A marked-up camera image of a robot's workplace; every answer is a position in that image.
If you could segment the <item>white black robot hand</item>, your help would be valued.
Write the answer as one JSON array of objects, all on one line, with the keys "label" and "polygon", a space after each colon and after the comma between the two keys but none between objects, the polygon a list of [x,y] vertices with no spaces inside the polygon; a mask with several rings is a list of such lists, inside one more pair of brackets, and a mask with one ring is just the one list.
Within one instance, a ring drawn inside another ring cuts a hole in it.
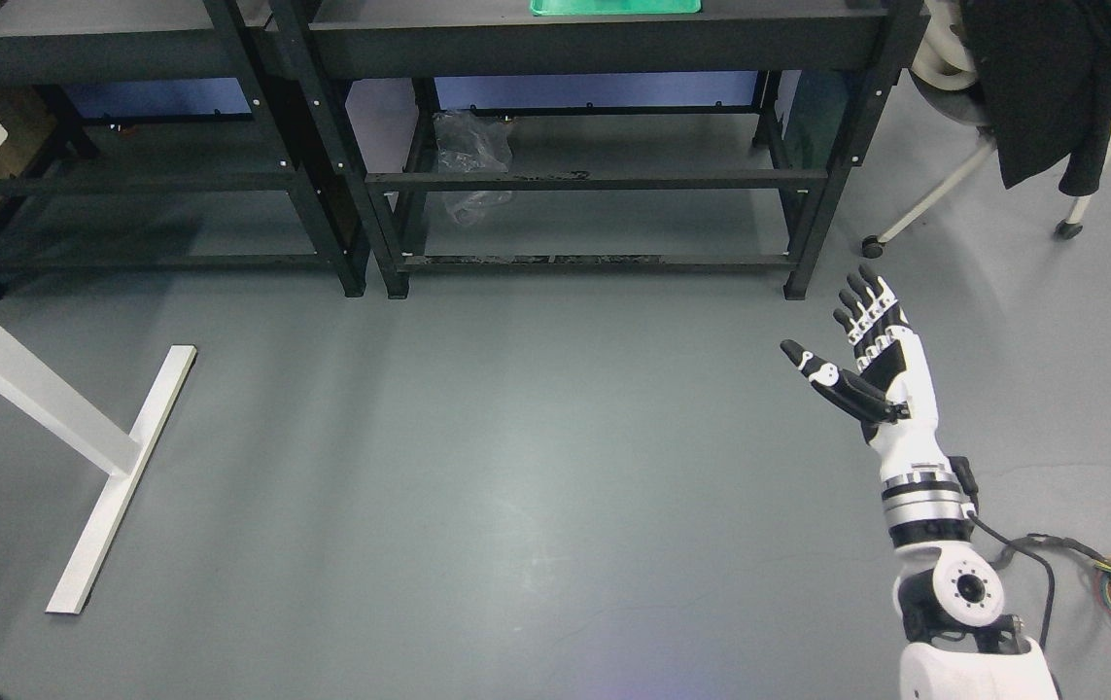
[{"label": "white black robot hand", "polygon": [[940,416],[931,372],[900,298],[869,264],[848,274],[847,283],[832,318],[847,333],[854,367],[825,362],[790,338],[782,352],[815,393],[860,422],[883,481],[925,467],[945,469],[934,437]]}]

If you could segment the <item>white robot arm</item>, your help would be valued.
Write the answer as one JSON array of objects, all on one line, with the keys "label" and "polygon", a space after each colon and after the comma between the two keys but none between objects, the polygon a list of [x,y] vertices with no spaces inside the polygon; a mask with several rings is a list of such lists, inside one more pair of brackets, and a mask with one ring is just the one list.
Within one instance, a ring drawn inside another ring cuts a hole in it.
[{"label": "white robot arm", "polygon": [[892,586],[907,644],[902,699],[1059,699],[1043,648],[1005,611],[994,566],[971,542],[978,486],[968,458],[885,479],[888,534],[901,563]]}]

